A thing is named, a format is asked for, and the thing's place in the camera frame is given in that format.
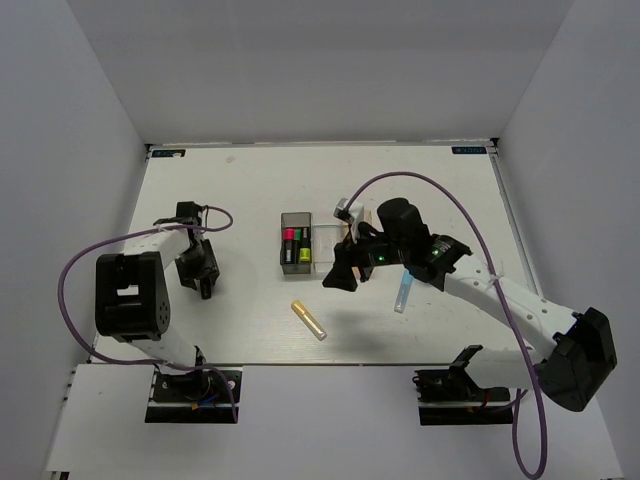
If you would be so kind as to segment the yellow cap black highlighter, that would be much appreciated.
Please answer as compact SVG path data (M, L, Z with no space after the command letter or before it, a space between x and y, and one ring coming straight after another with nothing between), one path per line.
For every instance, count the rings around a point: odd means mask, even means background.
M308 227L301 229L299 241L299 262L311 262L311 234Z

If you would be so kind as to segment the yellow translucent glue stick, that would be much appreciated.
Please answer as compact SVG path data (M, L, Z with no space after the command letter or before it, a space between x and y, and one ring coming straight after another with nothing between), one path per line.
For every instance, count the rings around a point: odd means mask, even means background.
M318 341L324 341L327 338L326 330L311 314L310 310L299 300L291 303L291 309L296 316L304 323Z

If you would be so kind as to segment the green cap black highlighter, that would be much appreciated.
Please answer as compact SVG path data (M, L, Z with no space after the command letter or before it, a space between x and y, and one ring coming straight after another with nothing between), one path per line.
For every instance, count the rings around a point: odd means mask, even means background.
M300 228L294 229L294 235L292 240L292 261L294 264L299 263L301 232L302 230Z

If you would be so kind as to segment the pink cap black highlighter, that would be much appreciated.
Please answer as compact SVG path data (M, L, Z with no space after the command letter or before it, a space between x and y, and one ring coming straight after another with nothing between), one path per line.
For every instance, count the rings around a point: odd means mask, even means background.
M281 263L283 265L294 264L296 260L295 254L295 229L285 228L283 230L283 240L281 245Z

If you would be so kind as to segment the orange cap black highlighter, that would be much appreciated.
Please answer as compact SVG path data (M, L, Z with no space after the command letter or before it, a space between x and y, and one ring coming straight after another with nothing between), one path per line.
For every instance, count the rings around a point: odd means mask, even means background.
M212 296L212 282L209 278L203 278L200 281L200 294L203 300L208 300Z

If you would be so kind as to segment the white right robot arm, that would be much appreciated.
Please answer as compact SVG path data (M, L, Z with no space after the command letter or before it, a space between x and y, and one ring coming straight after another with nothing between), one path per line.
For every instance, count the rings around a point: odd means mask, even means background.
M526 351L466 347L445 369L423 369L415 382L426 403L481 402L494 389L534 389L560 407L583 411L617 365L608 318L580 313L493 274L462 242L430 232L405 198L382 203L380 228L359 204L341 199L334 210L349 231L334 247L322 284L353 292L377 267L401 265L417 281L461 299L521 335Z

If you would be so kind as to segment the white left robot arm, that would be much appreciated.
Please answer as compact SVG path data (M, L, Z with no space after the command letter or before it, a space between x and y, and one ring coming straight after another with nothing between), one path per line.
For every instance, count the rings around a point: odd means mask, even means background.
M179 202L176 214L115 254L96 260L95 324L98 333L129 344L178 371L177 387L199 399L211 387L211 374L201 368L204 354L171 324L165 271L175 266L182 287L203 300L211 298L220 269L211 242L204 237L209 208Z

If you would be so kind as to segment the clear plastic container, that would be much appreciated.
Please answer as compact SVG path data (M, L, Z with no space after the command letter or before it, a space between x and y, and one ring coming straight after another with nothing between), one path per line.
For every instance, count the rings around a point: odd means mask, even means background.
M312 227L312 263L318 274L328 273L334 263L334 247L344 238L344 228L340 224L315 224Z

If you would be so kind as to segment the blue translucent glue stick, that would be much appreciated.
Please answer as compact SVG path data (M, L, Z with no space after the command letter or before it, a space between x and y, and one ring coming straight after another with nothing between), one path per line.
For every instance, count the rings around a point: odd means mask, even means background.
M404 312L407 305L408 297L411 291L412 283L413 283L413 276L408 270L405 270L401 278L399 289L396 295L396 300L394 303L395 313L401 314Z

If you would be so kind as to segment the orange translucent plastic container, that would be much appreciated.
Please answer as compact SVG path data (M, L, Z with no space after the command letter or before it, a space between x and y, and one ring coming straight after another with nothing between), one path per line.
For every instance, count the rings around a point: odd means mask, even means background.
M366 223L368 223L369 225L373 226L374 225L374 219L373 219L373 214L370 210L365 210L364 211L364 221Z

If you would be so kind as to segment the dark grey plastic container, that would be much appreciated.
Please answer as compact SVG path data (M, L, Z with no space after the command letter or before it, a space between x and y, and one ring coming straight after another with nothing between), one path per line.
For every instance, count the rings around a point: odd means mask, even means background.
M285 228L304 228L308 227L311 234L311 262L283 265L281 263L281 245L283 240L283 230ZM280 216L280 266L285 276L287 275L308 275L312 272L312 214L310 212L283 212Z

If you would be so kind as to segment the left blue corner label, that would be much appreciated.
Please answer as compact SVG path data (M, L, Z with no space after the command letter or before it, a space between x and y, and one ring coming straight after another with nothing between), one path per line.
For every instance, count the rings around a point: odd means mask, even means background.
M152 158L182 158L185 155L185 149L155 149L151 152Z

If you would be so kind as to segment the blue corner label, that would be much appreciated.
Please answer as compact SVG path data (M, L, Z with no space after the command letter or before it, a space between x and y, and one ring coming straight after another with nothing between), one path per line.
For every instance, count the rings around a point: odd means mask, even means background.
M155 149L151 152L152 158L182 158L185 155L185 149Z
M487 149L484 146L452 146L454 155L486 155Z

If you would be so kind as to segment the right blue corner label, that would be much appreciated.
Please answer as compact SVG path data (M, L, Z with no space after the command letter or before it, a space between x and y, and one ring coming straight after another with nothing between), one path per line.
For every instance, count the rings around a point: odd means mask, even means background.
M487 149L484 146L452 146L454 155L486 155Z

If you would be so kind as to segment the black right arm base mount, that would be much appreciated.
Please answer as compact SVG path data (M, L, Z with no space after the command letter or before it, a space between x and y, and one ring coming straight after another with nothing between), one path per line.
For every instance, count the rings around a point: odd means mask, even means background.
M511 394L504 387L479 387L466 372L481 345L465 348L445 368L421 368L412 382L418 399L421 426L511 425Z

